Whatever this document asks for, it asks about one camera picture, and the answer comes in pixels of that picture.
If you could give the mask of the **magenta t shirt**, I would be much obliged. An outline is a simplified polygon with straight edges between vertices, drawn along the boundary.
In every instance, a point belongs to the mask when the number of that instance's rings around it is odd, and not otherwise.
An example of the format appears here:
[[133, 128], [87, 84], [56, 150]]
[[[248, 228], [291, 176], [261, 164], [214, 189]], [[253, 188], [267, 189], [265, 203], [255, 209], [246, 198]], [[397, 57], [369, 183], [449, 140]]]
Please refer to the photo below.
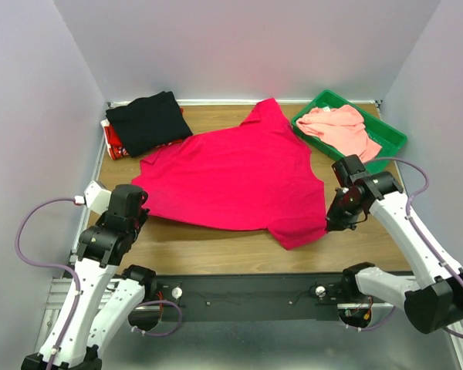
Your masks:
[[275, 99], [239, 125], [194, 135], [140, 162], [150, 215], [222, 230], [267, 230], [286, 250], [326, 233], [325, 190]]

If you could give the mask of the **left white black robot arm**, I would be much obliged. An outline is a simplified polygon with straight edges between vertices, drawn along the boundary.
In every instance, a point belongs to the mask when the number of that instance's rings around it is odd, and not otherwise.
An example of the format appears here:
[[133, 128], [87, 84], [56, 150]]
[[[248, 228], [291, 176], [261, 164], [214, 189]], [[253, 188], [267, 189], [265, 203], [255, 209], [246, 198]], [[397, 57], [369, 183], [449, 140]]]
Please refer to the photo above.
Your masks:
[[106, 347], [129, 313], [154, 299], [155, 272], [131, 266], [108, 301], [102, 301], [148, 218], [143, 208], [147, 198], [138, 186], [108, 190], [95, 180], [82, 196], [68, 198], [100, 218], [80, 234], [73, 267], [62, 267], [72, 277], [65, 301], [48, 338], [24, 358], [23, 369], [100, 369]]

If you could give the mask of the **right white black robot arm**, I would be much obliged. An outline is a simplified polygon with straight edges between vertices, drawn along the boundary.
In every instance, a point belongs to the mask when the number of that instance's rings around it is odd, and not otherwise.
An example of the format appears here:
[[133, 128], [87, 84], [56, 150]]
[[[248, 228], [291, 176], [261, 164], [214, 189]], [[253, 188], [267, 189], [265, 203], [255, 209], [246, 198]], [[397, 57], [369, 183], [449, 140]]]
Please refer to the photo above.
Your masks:
[[413, 272], [408, 279], [371, 263], [347, 267], [328, 294], [346, 302], [378, 298], [402, 310], [421, 333], [463, 320], [463, 267], [435, 239], [412, 207], [419, 190], [407, 195], [389, 172], [370, 173], [356, 155], [333, 165], [339, 183], [326, 231], [355, 230], [360, 216], [375, 218], [396, 243]]

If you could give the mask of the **salmon pink t shirt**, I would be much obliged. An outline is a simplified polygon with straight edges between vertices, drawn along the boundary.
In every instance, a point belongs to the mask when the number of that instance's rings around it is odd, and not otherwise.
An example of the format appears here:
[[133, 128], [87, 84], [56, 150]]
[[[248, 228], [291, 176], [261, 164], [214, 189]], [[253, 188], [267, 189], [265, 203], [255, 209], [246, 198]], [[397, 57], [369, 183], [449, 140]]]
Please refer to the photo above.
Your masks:
[[307, 136], [319, 139], [344, 156], [356, 154], [363, 162], [375, 158], [382, 149], [367, 131], [364, 118], [350, 105], [340, 108], [312, 108], [296, 120]]

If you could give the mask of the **black folded t shirt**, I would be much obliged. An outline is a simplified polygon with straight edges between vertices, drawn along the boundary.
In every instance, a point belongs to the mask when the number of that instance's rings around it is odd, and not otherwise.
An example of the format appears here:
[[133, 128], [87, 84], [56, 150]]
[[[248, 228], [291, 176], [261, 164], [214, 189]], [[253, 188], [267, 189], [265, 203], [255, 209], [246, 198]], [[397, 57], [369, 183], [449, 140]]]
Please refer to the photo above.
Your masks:
[[171, 91], [108, 109], [106, 118], [131, 157], [193, 135]]

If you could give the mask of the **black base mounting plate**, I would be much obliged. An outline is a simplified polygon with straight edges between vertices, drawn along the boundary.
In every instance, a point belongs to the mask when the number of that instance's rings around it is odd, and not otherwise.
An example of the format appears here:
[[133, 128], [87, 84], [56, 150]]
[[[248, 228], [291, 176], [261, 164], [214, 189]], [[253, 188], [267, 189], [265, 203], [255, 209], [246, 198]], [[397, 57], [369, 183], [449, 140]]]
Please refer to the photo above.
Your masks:
[[138, 308], [130, 318], [164, 321], [338, 321], [351, 310], [363, 316], [376, 298], [349, 298], [339, 273], [159, 275], [145, 301], [163, 298], [175, 308]]

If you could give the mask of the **aluminium frame rail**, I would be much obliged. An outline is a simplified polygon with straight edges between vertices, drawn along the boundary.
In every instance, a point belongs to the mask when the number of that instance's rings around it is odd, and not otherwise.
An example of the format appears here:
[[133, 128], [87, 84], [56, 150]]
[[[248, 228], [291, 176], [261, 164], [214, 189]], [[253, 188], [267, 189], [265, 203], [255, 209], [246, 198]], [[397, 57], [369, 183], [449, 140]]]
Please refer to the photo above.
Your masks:
[[[65, 301], [66, 295], [68, 293], [69, 287], [72, 280], [68, 278], [59, 278], [53, 279], [50, 291], [47, 297], [46, 310], [59, 311]], [[108, 302], [109, 298], [113, 295], [113, 292], [117, 289], [118, 284], [121, 282], [119, 278], [113, 278], [110, 283], [107, 285], [105, 292], [100, 301], [99, 309], [103, 308], [104, 305]], [[375, 301], [373, 298], [364, 298], [361, 302], [358, 303], [338, 303], [338, 310], [365, 310], [369, 307], [372, 308], [392, 308], [392, 304], [387, 302]]]

